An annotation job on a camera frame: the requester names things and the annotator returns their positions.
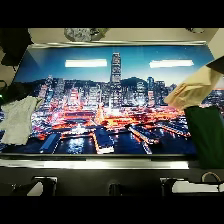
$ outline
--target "blue sky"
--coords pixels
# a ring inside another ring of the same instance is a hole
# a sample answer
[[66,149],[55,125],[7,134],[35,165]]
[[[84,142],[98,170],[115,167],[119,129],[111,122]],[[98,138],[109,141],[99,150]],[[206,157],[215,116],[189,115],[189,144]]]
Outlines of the blue sky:
[[[197,69],[213,60],[207,46],[123,46],[30,49],[17,72],[15,81],[31,82],[46,78],[93,80],[109,82],[112,53],[120,52],[122,79],[138,77],[165,81],[169,86],[180,83]],[[107,67],[66,68],[66,60],[106,59]],[[152,60],[192,60],[190,67],[150,68]]]

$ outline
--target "floor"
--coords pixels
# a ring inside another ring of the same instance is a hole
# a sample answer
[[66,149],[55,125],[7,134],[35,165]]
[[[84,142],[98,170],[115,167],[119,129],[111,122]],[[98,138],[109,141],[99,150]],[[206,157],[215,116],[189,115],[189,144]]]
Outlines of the floor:
[[[101,40],[204,40],[209,43],[217,30],[218,28],[205,28],[204,33],[195,34],[184,28],[111,28]],[[30,33],[34,43],[68,42],[63,28],[31,28]],[[0,49],[0,61],[3,56]],[[12,67],[0,64],[0,79],[9,85],[14,75]]]

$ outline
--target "white cloth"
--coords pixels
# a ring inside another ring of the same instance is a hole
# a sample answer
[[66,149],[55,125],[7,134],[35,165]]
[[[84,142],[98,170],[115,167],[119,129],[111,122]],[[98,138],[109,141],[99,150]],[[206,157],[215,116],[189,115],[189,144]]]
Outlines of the white cloth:
[[1,107],[5,119],[0,123],[0,130],[5,130],[1,143],[25,145],[31,133],[31,116],[39,108],[43,99],[32,96]]
[[177,109],[198,106],[212,91],[221,77],[221,73],[203,66],[178,85],[164,99],[164,102]]

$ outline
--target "television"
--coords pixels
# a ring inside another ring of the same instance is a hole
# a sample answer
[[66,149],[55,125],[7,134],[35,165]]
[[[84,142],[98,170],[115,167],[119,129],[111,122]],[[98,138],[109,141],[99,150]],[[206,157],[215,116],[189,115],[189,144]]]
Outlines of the television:
[[[27,144],[1,155],[195,155],[184,112],[164,98],[212,60],[203,41],[34,44],[13,82],[43,103]],[[223,112],[222,80],[202,104]]]

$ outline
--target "black surface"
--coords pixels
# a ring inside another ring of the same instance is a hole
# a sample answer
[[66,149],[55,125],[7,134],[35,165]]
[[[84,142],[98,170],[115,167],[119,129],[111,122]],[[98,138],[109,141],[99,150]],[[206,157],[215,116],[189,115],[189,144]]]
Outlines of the black surface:
[[58,178],[56,196],[107,196],[111,183],[119,183],[122,195],[161,196],[159,178],[188,178],[200,182],[207,172],[224,180],[223,170],[68,170],[0,167],[2,183],[28,184],[33,176]]

